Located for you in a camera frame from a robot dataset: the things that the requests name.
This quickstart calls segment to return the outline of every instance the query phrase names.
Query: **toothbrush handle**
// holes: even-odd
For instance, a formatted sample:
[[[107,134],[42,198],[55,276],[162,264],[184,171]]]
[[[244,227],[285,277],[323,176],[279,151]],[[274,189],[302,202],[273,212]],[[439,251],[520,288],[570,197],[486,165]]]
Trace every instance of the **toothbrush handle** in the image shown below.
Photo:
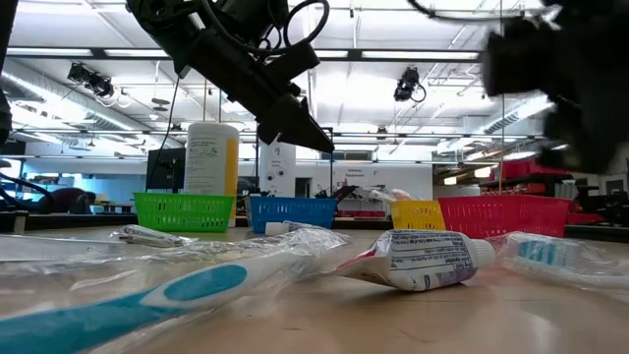
[[[186,312],[141,305],[150,291],[0,321],[0,353],[73,353]]]

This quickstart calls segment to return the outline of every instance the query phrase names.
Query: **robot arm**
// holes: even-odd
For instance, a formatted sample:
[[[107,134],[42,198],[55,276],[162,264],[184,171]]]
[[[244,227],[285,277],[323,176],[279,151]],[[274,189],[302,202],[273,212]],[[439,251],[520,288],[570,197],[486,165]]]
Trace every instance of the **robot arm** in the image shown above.
[[[555,106],[543,134],[569,148],[543,148],[540,163],[587,173],[606,170],[629,133],[624,117],[629,70],[618,49],[629,30],[627,1],[543,0],[545,8],[532,18],[505,19],[447,17],[408,2],[439,21],[502,22],[504,31],[489,34],[481,55],[487,94],[546,93]],[[551,6],[560,7],[552,22],[543,17]]]
[[[314,32],[291,44],[288,23],[304,7],[321,3]],[[301,89],[290,81],[319,64],[310,46],[329,13],[325,0],[308,0],[290,13],[286,0],[128,0],[142,28],[170,55],[184,78],[191,68],[256,116],[260,139],[332,152],[334,145],[311,117]],[[192,15],[199,15],[200,28]],[[284,29],[286,47],[259,48],[273,30]],[[269,56],[274,59],[267,64]]]

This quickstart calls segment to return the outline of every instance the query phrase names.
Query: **blue basket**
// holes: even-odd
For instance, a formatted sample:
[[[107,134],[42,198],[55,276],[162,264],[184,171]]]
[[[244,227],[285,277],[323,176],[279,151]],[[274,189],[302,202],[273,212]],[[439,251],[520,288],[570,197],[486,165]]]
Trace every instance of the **blue basket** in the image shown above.
[[[249,197],[247,219],[255,233],[264,233],[266,222],[295,221],[332,227],[335,199]]]

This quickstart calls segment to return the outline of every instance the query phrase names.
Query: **white column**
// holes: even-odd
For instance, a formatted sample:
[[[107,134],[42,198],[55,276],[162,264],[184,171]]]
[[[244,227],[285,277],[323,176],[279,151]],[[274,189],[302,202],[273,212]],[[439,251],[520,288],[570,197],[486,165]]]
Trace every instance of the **white column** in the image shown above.
[[[295,197],[295,146],[260,144],[259,186],[275,197]]]

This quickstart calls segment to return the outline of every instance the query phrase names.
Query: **green basket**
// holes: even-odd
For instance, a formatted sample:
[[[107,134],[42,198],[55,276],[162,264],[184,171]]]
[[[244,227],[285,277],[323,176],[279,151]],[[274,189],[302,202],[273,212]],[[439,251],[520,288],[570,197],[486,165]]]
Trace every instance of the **green basket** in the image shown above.
[[[158,231],[223,232],[234,197],[134,193],[138,222]]]

